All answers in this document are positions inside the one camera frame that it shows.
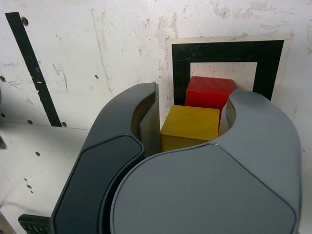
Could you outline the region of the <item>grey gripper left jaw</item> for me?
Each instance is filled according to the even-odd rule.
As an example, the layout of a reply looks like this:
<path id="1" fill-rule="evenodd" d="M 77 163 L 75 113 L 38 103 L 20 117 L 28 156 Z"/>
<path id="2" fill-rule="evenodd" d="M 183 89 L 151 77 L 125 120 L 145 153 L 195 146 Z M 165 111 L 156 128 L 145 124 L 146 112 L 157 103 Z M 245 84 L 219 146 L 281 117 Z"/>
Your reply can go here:
<path id="1" fill-rule="evenodd" d="M 161 150 L 159 91 L 137 84 L 94 121 L 50 219 L 52 234 L 108 234 L 113 197 L 125 175 Z"/>

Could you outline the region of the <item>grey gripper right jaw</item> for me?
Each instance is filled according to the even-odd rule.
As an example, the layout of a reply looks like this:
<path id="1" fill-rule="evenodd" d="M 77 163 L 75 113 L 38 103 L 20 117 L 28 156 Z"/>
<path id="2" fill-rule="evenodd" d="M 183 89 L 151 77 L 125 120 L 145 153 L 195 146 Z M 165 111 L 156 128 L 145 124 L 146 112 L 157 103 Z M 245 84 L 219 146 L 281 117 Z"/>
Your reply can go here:
<path id="1" fill-rule="evenodd" d="M 263 95 L 235 90 L 227 132 L 150 156 L 120 183 L 113 234 L 295 234 L 301 145 L 290 118 Z"/>

